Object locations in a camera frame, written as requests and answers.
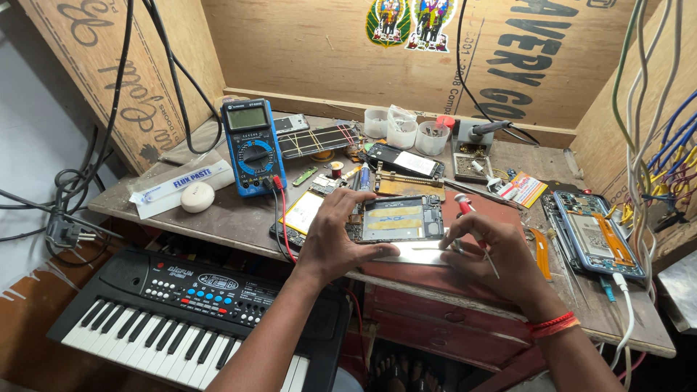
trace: multimeter rotary dial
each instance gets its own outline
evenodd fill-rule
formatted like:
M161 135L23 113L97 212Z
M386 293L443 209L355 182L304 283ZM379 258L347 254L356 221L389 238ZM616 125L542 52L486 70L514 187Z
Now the multimeter rotary dial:
M245 172L258 176L271 170L274 153L271 146L261 140L250 140L237 150L237 162Z

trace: screwdriver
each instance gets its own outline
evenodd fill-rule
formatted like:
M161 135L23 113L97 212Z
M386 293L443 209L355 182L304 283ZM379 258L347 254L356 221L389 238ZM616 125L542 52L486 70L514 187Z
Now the screwdriver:
M457 195L455 195L455 202L460 205L460 211L462 211L462 215L465 215L466 213L472 211L472 209L470 208L470 200L464 193L458 193ZM489 251L487 250L487 242L484 240L484 237L476 230L470 230L470 234L472 234L472 236L475 237L475 241L477 241L477 244L479 244L480 248L484 251L484 255L487 257L489 264L491 264L491 268L493 269L493 272L496 274L496 278L501 279L501 277L498 275L496 267L493 265L493 262L491 261Z

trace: electronic keyboard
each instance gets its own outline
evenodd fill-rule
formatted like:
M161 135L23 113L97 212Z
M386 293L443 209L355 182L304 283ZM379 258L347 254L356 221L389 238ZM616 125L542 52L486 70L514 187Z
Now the electronic keyboard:
M46 335L184 389L204 390L281 285L145 250L116 253ZM324 289L281 391L329 392L349 324L345 296Z

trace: hand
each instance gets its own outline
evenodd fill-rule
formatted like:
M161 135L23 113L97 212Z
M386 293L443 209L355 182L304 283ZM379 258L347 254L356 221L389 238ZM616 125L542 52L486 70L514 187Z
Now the hand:
M462 243L464 255L444 252L441 255L443 261L515 302L530 322L545 322L567 312L564 303L544 279L515 226L496 222L473 211L456 220L438 245L445 249L471 230L479 232L489 243L489 256L500 279L496 278L489 261L484 258L484 251L474 243Z
M336 189L325 197L309 226L293 273L315 279L322 288L364 262L399 256L399 249L391 243L358 245L351 242L346 233L346 219L353 207L376 197L374 193L346 188Z

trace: white sticker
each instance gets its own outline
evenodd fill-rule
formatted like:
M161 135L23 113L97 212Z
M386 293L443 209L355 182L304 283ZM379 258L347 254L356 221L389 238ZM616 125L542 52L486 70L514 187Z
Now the white sticker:
M397 159L395 159L395 164L427 176L431 175L434 166L436 166L435 161L408 153L406 151L399 153Z

